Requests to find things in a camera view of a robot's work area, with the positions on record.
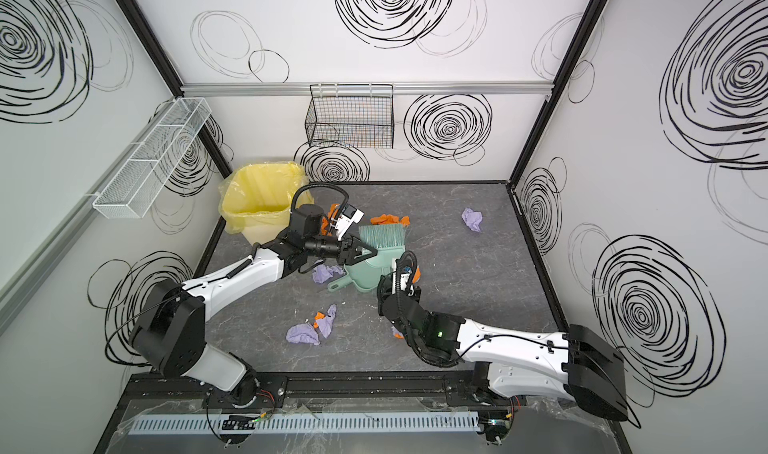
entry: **green dustpan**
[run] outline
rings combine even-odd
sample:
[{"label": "green dustpan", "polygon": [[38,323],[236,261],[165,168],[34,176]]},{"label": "green dustpan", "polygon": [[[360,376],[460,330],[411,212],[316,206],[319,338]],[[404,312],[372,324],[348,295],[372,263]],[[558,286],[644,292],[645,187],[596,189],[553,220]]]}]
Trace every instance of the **green dustpan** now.
[{"label": "green dustpan", "polygon": [[344,266],[346,276],[332,280],[328,284],[328,290],[334,292],[350,284],[354,284],[355,289],[360,292],[370,292],[377,288],[381,276],[392,272],[392,260],[399,259],[402,253],[406,252],[406,247],[379,248],[378,251],[375,257],[352,266]]}]

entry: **plastic sheet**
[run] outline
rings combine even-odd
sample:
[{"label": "plastic sheet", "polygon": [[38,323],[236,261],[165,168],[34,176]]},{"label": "plastic sheet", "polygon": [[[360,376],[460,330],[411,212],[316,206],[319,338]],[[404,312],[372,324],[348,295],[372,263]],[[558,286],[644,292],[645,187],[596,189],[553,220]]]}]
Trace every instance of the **plastic sheet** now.
[{"label": "plastic sheet", "polygon": [[[393,397],[393,398],[351,398],[351,399],[288,399],[283,406],[285,416],[318,413],[342,412],[446,412],[454,416],[459,412],[467,412],[466,407],[448,407],[442,402],[431,398]],[[312,454],[338,454],[340,437],[337,432],[314,430],[312,433],[291,434],[283,437],[284,444],[275,452],[279,454],[295,454],[311,452]],[[251,436],[245,442],[258,442]]]},{"label": "plastic sheet", "polygon": [[539,396],[528,396],[526,399],[528,405],[525,408],[527,409],[552,416],[555,419],[579,422],[592,429],[602,431],[603,434],[610,438],[614,438],[614,432],[610,429],[605,419],[592,416],[589,412],[581,410],[575,402]]},{"label": "plastic sheet", "polygon": [[[288,227],[290,202],[309,183],[304,167],[295,162],[250,164],[233,172],[219,186],[219,213],[226,232],[242,233],[252,244],[265,243]],[[309,191],[296,205],[312,204]]]},{"label": "plastic sheet", "polygon": [[[184,401],[166,401],[158,404],[156,400],[133,400],[128,404],[128,408],[123,415],[118,427],[114,430],[109,446],[105,454],[119,454],[123,451],[126,437],[134,425],[137,416],[143,414],[198,414],[205,413],[203,410],[203,401],[199,399]],[[210,420],[213,422],[218,419],[221,410],[208,410]]]}]

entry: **black wire basket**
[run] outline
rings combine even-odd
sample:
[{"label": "black wire basket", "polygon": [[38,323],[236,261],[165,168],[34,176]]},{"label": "black wire basket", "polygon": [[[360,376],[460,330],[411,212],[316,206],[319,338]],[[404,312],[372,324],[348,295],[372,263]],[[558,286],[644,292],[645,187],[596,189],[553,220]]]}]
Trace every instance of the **black wire basket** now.
[{"label": "black wire basket", "polygon": [[355,148],[392,149],[391,84],[312,84],[304,129],[311,147],[332,141]]}]

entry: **black frame edge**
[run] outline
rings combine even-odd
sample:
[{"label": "black frame edge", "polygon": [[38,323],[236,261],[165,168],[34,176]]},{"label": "black frame edge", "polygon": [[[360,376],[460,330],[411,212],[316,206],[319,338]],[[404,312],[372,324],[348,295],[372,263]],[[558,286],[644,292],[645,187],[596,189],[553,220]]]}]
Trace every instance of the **black frame edge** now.
[{"label": "black frame edge", "polygon": [[415,184],[506,184],[506,180],[352,180],[334,182],[342,186],[415,185]]},{"label": "black frame edge", "polygon": [[558,74],[554,76],[552,95],[547,101],[544,101],[542,109],[538,112],[536,122],[534,122],[531,133],[525,141],[518,162],[514,165],[512,176],[509,178],[513,189],[522,178],[523,171],[525,171],[525,167],[528,166],[528,162],[531,161],[533,152],[536,150],[536,146],[542,138],[550,118],[552,118],[552,114],[560,101],[560,97],[568,86],[568,80],[571,78],[571,75],[579,62],[581,51],[583,51],[584,47],[587,45],[594,27],[598,24],[598,20],[603,14],[603,7],[605,7],[607,2],[608,0],[589,0],[587,9],[584,11],[584,15],[581,17],[581,21],[576,29],[576,34],[574,34],[573,39],[571,39],[571,45],[568,46],[568,50],[565,53]]},{"label": "black frame edge", "polygon": [[[181,78],[176,73],[176,69],[165,54],[163,46],[160,45],[160,41],[152,31],[152,27],[150,27],[147,18],[144,17],[139,4],[136,0],[115,1],[118,6],[120,6],[123,16],[128,20],[130,26],[136,33],[136,36],[139,38],[141,45],[144,46],[144,50],[147,51],[147,54],[158,70],[158,73],[168,86],[170,94],[174,97],[184,96],[184,92],[181,90],[181,86],[183,85]],[[221,172],[221,175],[227,177],[232,174],[232,167],[229,162],[226,161],[221,150],[219,150],[216,141],[214,141],[213,136],[210,135],[210,131],[206,125],[203,125],[197,137],[200,139],[200,142],[202,142],[205,150],[208,151],[208,155],[214,161],[214,164],[216,164],[216,169]]]},{"label": "black frame edge", "polygon": [[536,268],[536,274],[538,274],[538,279],[542,282],[544,296],[547,298],[549,309],[552,311],[554,323],[557,325],[559,331],[567,333],[568,322],[565,319],[565,313],[563,312],[563,308],[560,305],[558,296],[554,293],[552,280],[550,280],[547,268],[544,266],[544,258],[542,257],[542,254],[538,252],[538,247],[536,246],[536,241],[533,238],[533,233],[531,232],[531,228],[528,226],[528,220],[525,219],[523,212],[521,212],[519,209],[520,201],[518,200],[518,196],[514,190],[512,190],[511,184],[507,184],[507,194],[509,194],[509,201],[512,202],[512,209],[514,210],[515,217],[518,219],[520,229],[523,231],[525,245],[528,246],[528,252],[531,254],[533,266]]},{"label": "black frame edge", "polygon": [[[549,303],[549,309],[552,311],[552,317],[554,317],[554,323],[558,326],[558,330],[561,332],[568,332],[568,322],[565,319],[565,313],[563,307],[560,305],[557,293],[554,292],[554,286],[552,280],[549,278],[547,267],[544,265],[544,258],[536,247],[536,241],[533,238],[530,226],[528,226],[528,220],[520,211],[520,200],[518,195],[514,192],[512,184],[507,184],[507,193],[509,194],[509,200],[512,202],[512,209],[514,215],[518,219],[520,229],[523,231],[523,237],[525,238],[525,244],[528,246],[528,252],[531,254],[533,260],[533,266],[536,268],[536,274],[542,283],[544,289],[544,296]],[[616,439],[616,445],[619,448],[621,454],[632,454],[632,449],[629,447],[627,437],[624,435],[624,430],[621,428],[621,424],[616,421],[608,421],[610,430],[614,433]]]},{"label": "black frame edge", "polygon": [[200,256],[200,262],[197,263],[197,268],[194,270],[194,276],[196,278],[205,276],[205,271],[208,268],[208,264],[210,264],[210,258],[214,256],[214,251],[216,250],[216,246],[218,245],[219,239],[221,238],[221,233],[224,232],[224,226],[226,226],[226,221],[224,218],[219,218],[219,220],[216,222],[216,228],[214,228],[214,232],[208,239],[208,244],[205,245],[203,255]]}]

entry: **wire basket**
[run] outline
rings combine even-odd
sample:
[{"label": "wire basket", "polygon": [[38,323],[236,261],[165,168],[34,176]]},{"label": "wire basket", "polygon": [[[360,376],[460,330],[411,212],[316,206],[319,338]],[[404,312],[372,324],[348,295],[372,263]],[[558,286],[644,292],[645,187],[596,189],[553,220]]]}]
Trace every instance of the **wire basket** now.
[{"label": "wire basket", "polygon": [[311,147],[333,141],[355,148],[392,149],[391,84],[312,84],[310,92],[304,129]]},{"label": "wire basket", "polygon": [[175,99],[96,197],[94,209],[108,219],[143,218],[209,116],[204,98]]}]

